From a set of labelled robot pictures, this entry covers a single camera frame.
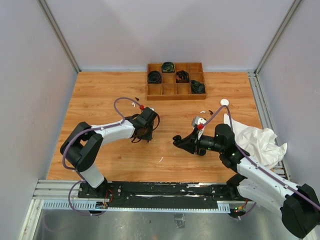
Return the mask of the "black charging case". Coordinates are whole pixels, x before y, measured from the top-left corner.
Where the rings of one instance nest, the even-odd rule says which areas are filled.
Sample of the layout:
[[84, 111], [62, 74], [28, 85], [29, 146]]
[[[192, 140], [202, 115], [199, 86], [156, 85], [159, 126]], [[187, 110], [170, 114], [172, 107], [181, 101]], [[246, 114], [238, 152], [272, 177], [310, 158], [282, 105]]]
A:
[[172, 140], [173, 140], [173, 144], [176, 145], [176, 144], [178, 144], [178, 143], [181, 142], [182, 137], [181, 137], [180, 135], [175, 135], [175, 136], [172, 138]]

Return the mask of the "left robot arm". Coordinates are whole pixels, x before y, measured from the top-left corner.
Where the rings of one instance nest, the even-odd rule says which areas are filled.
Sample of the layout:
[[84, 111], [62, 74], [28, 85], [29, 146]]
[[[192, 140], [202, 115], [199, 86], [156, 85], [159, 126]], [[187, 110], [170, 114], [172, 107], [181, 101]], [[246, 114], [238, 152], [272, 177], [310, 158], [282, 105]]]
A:
[[108, 181], [95, 164], [100, 148], [122, 139], [131, 139], [132, 143], [149, 142], [159, 123], [160, 116], [149, 107], [104, 125], [81, 122], [60, 147], [62, 165], [77, 172], [93, 197], [102, 198], [107, 193]]

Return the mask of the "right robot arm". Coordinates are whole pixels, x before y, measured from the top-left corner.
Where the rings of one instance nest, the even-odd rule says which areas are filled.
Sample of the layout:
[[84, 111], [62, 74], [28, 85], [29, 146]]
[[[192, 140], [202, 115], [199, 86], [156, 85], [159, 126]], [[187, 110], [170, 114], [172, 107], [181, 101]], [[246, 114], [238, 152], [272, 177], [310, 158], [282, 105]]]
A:
[[173, 145], [200, 156], [206, 151], [219, 153], [223, 165], [236, 173], [227, 181], [230, 199], [254, 201], [279, 216], [285, 228], [300, 239], [320, 224], [320, 202], [310, 185], [298, 185], [260, 164], [236, 144], [229, 125], [218, 124], [214, 136], [201, 134], [203, 129], [203, 124], [195, 125], [188, 136], [174, 136]]

